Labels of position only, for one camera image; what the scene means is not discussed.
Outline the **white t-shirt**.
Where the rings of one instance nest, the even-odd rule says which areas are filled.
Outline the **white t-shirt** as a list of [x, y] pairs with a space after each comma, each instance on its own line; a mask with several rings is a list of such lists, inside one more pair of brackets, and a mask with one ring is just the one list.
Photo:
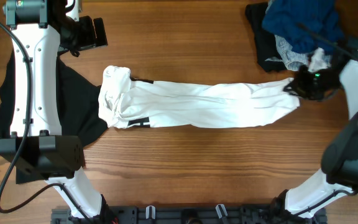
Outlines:
[[284, 80], [200, 85], [136, 79], [126, 67], [108, 66], [98, 116], [108, 127], [249, 128], [272, 124], [300, 106]]

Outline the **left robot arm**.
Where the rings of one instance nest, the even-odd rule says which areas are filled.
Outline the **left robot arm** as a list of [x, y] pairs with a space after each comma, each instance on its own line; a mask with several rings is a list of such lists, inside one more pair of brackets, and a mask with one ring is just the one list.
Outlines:
[[0, 156], [18, 184], [43, 180], [68, 204], [52, 222], [115, 223], [87, 178], [83, 148], [105, 132], [99, 87], [61, 61], [107, 45], [102, 19], [80, 16], [80, 1], [8, 0], [3, 29], [13, 50], [0, 87]]

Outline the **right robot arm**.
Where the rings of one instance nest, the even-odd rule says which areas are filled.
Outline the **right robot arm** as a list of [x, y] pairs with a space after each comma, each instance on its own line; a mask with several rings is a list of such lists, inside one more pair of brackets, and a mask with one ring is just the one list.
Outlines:
[[335, 200], [358, 194], [358, 39], [337, 45], [330, 68], [301, 67], [285, 92], [323, 101], [343, 89], [349, 122], [325, 149], [320, 169], [301, 185], [284, 190], [270, 204], [277, 223], [315, 221], [316, 213]]

